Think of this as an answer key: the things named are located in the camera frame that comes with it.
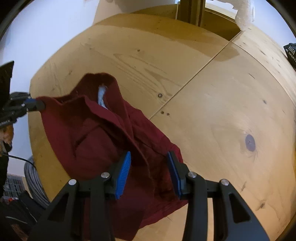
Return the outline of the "dark red garment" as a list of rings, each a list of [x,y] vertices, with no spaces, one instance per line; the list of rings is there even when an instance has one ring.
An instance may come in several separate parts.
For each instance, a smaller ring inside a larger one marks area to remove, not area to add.
[[[86,74],[68,95],[40,100],[47,138],[71,178],[93,179],[131,154],[123,195],[109,203],[116,238],[133,240],[140,228],[186,205],[168,169],[168,152],[182,161],[180,149],[123,99],[113,76]]]

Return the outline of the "white lace tablecloth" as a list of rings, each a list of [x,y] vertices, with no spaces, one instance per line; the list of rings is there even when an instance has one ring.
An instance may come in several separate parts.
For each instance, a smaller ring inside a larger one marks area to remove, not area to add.
[[[237,1],[219,1],[224,4],[232,5],[232,10],[218,5],[221,13],[235,20],[236,25],[241,31],[246,31],[255,20],[254,1],[237,0]]]

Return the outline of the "black drawstring sports bag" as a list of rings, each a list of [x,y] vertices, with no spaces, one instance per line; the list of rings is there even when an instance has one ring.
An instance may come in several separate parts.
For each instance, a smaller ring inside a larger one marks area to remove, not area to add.
[[[285,45],[283,48],[285,50],[289,63],[294,69],[296,69],[296,44],[289,43]]]

